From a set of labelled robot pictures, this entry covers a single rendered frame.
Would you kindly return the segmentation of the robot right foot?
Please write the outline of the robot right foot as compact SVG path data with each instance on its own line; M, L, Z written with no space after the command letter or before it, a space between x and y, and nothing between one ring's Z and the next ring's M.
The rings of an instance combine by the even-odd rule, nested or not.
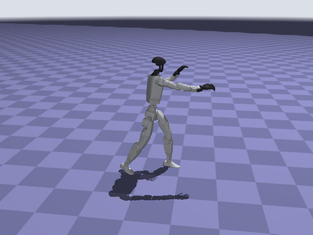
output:
M122 163L121 165L120 165L120 168L121 169L123 169L126 173L128 173L128 174L130 174L130 175L133 175L134 174L134 171L127 165L123 165L124 163Z

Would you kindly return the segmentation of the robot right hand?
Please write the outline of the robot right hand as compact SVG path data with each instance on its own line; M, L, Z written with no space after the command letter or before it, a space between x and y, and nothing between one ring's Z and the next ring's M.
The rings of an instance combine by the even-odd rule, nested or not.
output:
M215 91L215 86L213 84L204 84L203 86L200 85L200 89L197 89L197 92L201 92L202 90L214 90Z

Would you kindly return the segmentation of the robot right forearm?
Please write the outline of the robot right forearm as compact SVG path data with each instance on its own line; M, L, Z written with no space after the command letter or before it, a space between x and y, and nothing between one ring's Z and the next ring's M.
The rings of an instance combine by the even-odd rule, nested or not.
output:
M200 86L190 86L187 84L177 83L177 87L181 90L190 91L190 92L197 92L197 89L200 89Z

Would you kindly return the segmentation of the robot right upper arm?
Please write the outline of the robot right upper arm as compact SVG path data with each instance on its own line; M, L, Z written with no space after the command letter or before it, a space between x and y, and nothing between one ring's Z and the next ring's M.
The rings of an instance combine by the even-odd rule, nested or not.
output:
M161 86L161 87L167 87L167 88L171 88L171 89L178 90L178 91L181 90L177 87L177 84L174 84L173 82L168 81L162 77L157 78L155 80L155 84L157 84L158 86Z

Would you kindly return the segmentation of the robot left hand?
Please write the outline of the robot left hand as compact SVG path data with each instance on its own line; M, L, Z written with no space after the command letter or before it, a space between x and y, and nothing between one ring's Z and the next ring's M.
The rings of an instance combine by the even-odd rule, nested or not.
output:
M178 68L178 69L174 72L173 76L179 75L180 72L181 72L184 68L188 68L188 67L187 67L187 66L181 66L180 68Z

